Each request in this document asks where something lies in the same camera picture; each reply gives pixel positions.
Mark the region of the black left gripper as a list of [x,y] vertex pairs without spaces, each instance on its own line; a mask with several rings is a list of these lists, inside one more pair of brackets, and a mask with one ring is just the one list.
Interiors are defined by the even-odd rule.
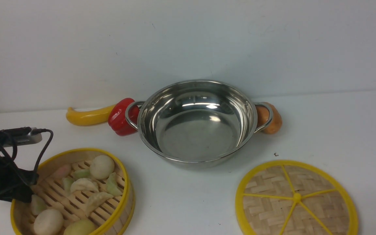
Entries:
[[30,186],[33,175],[33,171],[19,169],[0,156],[0,201],[30,203],[34,195]]

